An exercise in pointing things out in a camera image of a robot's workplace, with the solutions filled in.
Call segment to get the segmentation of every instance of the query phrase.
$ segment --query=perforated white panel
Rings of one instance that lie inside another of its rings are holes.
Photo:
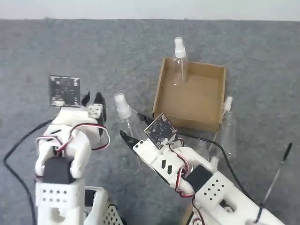
[[[72,184],[36,183],[36,205],[51,208],[75,208],[84,194],[83,182]]]
[[[114,205],[110,205],[104,217],[104,225],[123,225],[123,222],[118,215],[118,211]]]
[[[196,193],[196,201],[211,209],[223,200],[232,187],[233,183],[218,171]]]

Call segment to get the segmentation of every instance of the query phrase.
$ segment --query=gray carpet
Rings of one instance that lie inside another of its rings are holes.
[[[267,202],[287,225],[300,221],[300,23],[234,21],[0,21],[0,156],[23,134],[57,112],[48,103],[48,75],[79,76],[82,90],[103,92],[111,146],[94,152],[86,184],[104,187],[129,225],[178,224],[189,200],[181,199],[124,145],[113,96],[151,113],[163,57],[183,36],[190,60],[228,68],[226,92],[239,123],[241,182],[262,200],[287,144],[293,150]],[[37,132],[10,164],[34,193]],[[230,179],[228,169],[221,172]],[[0,223],[29,225],[20,184],[0,165]]]

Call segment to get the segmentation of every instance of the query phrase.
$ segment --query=wire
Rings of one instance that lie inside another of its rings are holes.
[[[195,197],[193,197],[193,199],[192,199],[192,205],[193,205],[194,209],[197,211],[197,213],[198,213],[198,215],[199,215],[199,217],[200,217],[200,219],[201,219],[202,225],[205,225],[204,218],[203,218],[203,216],[202,216],[200,210],[199,210],[199,209],[196,207],[196,205],[195,205]]]
[[[227,155],[226,155],[226,152],[224,151],[223,147],[221,145],[219,145],[217,142],[215,141],[212,141],[212,140],[209,140],[209,139],[206,139],[206,138],[202,138],[202,137],[198,137],[198,136],[194,136],[194,135],[190,135],[190,134],[185,134],[185,133],[179,133],[179,135],[182,135],[182,136],[187,136],[187,137],[191,137],[191,138],[194,138],[194,139],[198,139],[198,140],[202,140],[202,141],[205,141],[205,142],[209,142],[209,143],[212,143],[216,146],[218,146],[218,148],[221,150],[221,152],[223,153],[223,156],[224,156],[224,159],[225,159],[225,162],[227,164],[227,167],[228,169],[230,170],[235,182],[237,183],[237,185],[240,187],[241,191],[244,193],[245,196],[247,196],[251,201],[254,202],[254,200],[251,198],[251,196],[248,194],[248,192],[245,190],[245,188],[243,187],[243,185],[241,184],[240,180],[238,179],[238,177],[236,176],[235,172],[233,171],[233,168],[231,167],[230,163],[229,163],[229,160],[227,158]]]
[[[98,148],[94,148],[94,149],[92,149],[93,151],[103,150],[103,149],[105,149],[105,148],[107,148],[107,147],[109,146],[109,144],[110,144],[110,142],[111,142],[111,138],[110,138],[110,136],[109,136],[109,134],[108,134],[108,131],[107,131],[106,127],[104,127],[104,126],[102,126],[102,125],[99,125],[99,124],[96,124],[96,123],[80,123],[80,124],[75,125],[75,126],[70,130],[70,135],[69,135],[68,141],[67,141],[66,143],[64,143],[62,146],[60,146],[56,151],[58,151],[58,152],[63,151],[63,150],[67,147],[67,145],[71,142],[71,140],[72,140],[72,137],[73,137],[73,136],[72,136],[72,132],[73,132],[75,129],[77,129],[77,128],[79,128],[79,127],[84,127],[84,126],[88,126],[88,127],[96,127],[96,128],[103,129],[103,130],[106,132],[106,134],[107,134],[107,137],[108,137],[107,144],[105,144],[104,146],[98,147]]]
[[[183,163],[184,163],[184,168],[185,168],[184,173],[186,174],[186,173],[189,171],[189,165],[188,165],[188,162],[187,162],[187,160],[186,160],[184,157],[182,157],[180,154],[178,154],[177,152],[175,152],[175,151],[172,149],[172,147],[171,147],[172,145],[173,145],[172,143],[169,144],[169,149],[170,149],[171,152],[175,153],[175,154],[177,155],[177,157],[180,158],[180,159],[183,161]]]
[[[190,198],[190,197],[193,197],[195,195],[195,193],[185,194],[182,190],[178,190],[178,187],[179,187],[179,184],[180,184],[181,175],[185,174],[185,172],[183,172],[183,170],[184,170],[184,168],[180,168],[178,170],[176,184],[175,184],[175,192],[178,193],[180,195],[180,197],[182,197],[182,198]]]
[[[17,143],[13,145],[13,147],[8,151],[8,153],[5,155],[3,158],[3,164],[4,166],[8,169],[8,171],[20,182],[22,187],[25,189],[29,205],[30,205],[30,210],[31,210],[31,217],[32,217],[32,224],[36,225],[37,224],[37,219],[36,219],[36,214],[35,214],[35,209],[34,209],[34,203],[32,200],[31,193],[29,191],[28,186],[25,184],[25,182],[22,180],[22,178],[10,167],[10,165],[7,163],[8,158],[14,153],[14,151],[19,147],[19,145],[30,135],[32,135],[34,132],[38,131],[39,129],[43,128],[46,126],[48,123],[52,122],[52,120],[48,120],[44,123],[41,123],[37,127],[35,127],[33,130],[25,134]]]

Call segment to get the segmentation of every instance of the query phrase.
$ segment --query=white wall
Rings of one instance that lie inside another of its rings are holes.
[[[0,19],[300,21],[300,0],[0,0]]]

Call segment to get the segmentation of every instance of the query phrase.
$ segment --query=black cable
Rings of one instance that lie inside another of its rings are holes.
[[[27,185],[25,184],[25,182],[22,180],[22,178],[8,165],[7,160],[8,158],[14,153],[14,151],[18,148],[18,146],[26,139],[28,138],[30,135],[32,135],[34,132],[38,131],[39,129],[43,128],[44,126],[46,126],[48,123],[50,123],[52,120],[48,120],[40,125],[38,125],[36,128],[34,128],[33,130],[31,130],[30,132],[28,132],[27,134],[25,134],[16,144],[14,144],[14,146],[11,148],[11,150],[9,150],[9,152],[5,155],[5,157],[3,158],[3,164],[4,166],[10,171],[10,173],[20,182],[20,184],[22,185],[22,187],[25,189],[27,197],[28,197],[28,201],[30,204],[30,209],[31,209],[31,216],[32,216],[32,224],[33,225],[37,225],[37,219],[36,219],[36,214],[35,214],[35,206],[32,200],[32,196],[31,193],[29,191],[29,188],[27,187]]]
[[[238,179],[238,177],[236,176],[235,172],[233,171],[233,168],[231,167],[231,165],[229,163],[229,160],[227,158],[226,152],[225,152],[225,150],[223,149],[223,147],[221,145],[219,145],[217,142],[214,142],[214,141],[206,139],[206,138],[202,138],[202,137],[198,137],[198,136],[194,136],[194,135],[190,135],[190,134],[185,134],[185,133],[178,133],[178,134],[182,135],[182,136],[187,136],[187,137],[191,137],[191,138],[194,138],[194,139],[202,140],[202,141],[205,141],[205,142],[209,142],[209,143],[212,143],[212,144],[218,146],[218,148],[223,153],[223,156],[224,156],[225,162],[227,164],[227,167],[230,170],[233,178],[235,179],[235,182],[238,184],[238,186],[240,187],[240,189],[244,193],[244,195],[247,196],[251,201],[254,202],[254,200],[251,198],[251,196],[248,194],[248,192],[244,189],[244,187],[241,184],[240,180]]]
[[[198,208],[195,206],[195,197],[192,198],[192,205],[193,205],[194,209],[198,212],[201,222],[202,222],[202,225],[205,225],[204,218],[203,218],[200,210],[198,210]]]

